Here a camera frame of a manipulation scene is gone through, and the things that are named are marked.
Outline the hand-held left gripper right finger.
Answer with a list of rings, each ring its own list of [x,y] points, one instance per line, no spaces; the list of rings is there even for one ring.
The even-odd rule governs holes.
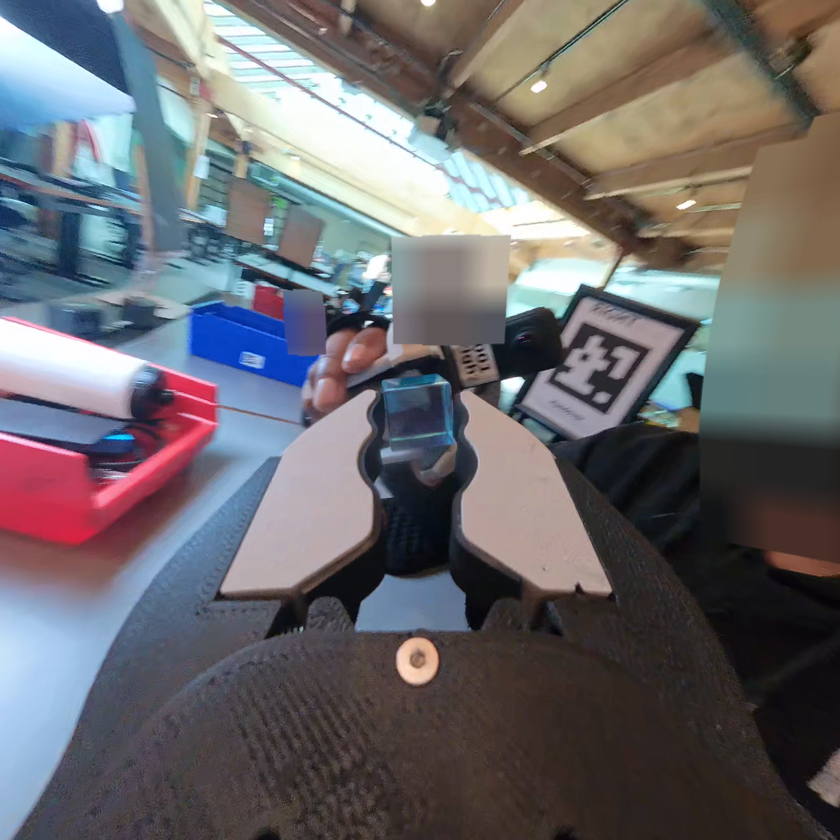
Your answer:
[[[462,392],[458,451],[476,464],[455,503],[461,546],[520,584],[527,599],[613,586],[548,448],[474,393]]]

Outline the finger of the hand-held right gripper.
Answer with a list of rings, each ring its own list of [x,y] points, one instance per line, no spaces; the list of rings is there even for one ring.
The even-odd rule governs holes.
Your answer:
[[[455,472],[457,456],[455,443],[426,448],[413,459],[413,476],[424,487],[439,487]]]

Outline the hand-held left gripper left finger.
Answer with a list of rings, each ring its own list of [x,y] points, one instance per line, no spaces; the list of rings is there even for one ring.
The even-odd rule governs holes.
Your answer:
[[[381,395],[364,390],[280,457],[219,586],[227,601],[297,600],[370,552],[384,508]]]

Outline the blue transparent cube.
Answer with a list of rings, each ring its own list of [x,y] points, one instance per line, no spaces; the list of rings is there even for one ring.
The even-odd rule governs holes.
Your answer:
[[[382,382],[392,451],[415,453],[455,443],[451,387],[440,374],[408,375]]]

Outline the dark metal plate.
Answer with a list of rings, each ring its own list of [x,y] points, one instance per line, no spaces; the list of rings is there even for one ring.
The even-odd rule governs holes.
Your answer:
[[[123,422],[111,418],[8,398],[1,400],[2,434],[74,452],[86,453],[124,428]]]

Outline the person's right hand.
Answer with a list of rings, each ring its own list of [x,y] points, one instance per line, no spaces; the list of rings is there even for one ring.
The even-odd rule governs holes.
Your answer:
[[[349,378],[367,371],[385,355],[386,338],[387,330],[375,326],[342,329],[328,337],[325,353],[310,366],[301,389],[305,427],[347,401]]]

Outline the black-white marker sign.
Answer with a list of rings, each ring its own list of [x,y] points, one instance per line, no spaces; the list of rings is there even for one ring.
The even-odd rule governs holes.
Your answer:
[[[700,322],[579,286],[560,320],[559,362],[528,377],[510,416],[576,440],[633,423]]]

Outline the blue plastic bin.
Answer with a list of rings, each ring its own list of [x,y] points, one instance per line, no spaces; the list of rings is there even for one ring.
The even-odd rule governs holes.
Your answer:
[[[283,321],[221,301],[194,307],[189,330],[192,355],[297,387],[318,358],[289,353]]]

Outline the dark blue pouch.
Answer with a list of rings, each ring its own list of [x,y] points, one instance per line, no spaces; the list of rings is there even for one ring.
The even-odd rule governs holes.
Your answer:
[[[87,449],[92,469],[126,472],[141,465],[144,456],[137,437],[127,430],[111,432]]]

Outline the rolling whiteboard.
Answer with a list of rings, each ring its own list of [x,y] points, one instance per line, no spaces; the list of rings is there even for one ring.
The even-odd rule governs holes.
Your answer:
[[[239,177],[232,177],[227,186],[226,236],[262,246],[266,241],[266,220],[272,217],[271,193]]]
[[[309,269],[322,240],[324,221],[300,205],[289,205],[283,217],[276,253],[279,258]]]

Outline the white bottle black cap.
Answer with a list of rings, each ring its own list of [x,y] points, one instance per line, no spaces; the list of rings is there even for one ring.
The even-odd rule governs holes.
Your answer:
[[[1,391],[116,419],[149,419],[175,392],[162,369],[27,322],[1,319]]]

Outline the black wood-framed board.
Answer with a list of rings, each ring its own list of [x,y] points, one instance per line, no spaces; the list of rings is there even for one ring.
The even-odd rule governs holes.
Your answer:
[[[2,1],[1,15],[95,76],[122,70],[109,17],[95,1]]]

